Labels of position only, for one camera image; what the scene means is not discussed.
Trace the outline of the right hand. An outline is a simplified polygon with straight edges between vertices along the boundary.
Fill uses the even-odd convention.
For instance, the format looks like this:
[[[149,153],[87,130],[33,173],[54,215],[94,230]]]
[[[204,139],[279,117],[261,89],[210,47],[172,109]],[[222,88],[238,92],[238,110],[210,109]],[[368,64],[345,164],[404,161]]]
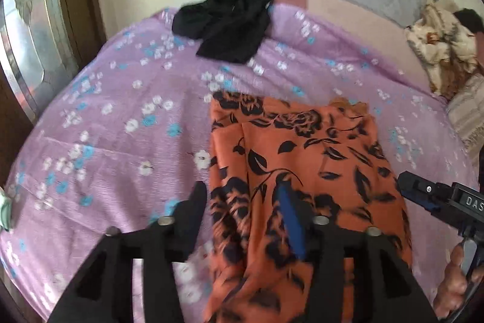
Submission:
[[[437,289],[433,309],[438,318],[446,318],[460,308],[469,282],[460,268],[463,262],[463,247],[458,244],[450,254],[450,262],[445,269],[445,277]]]

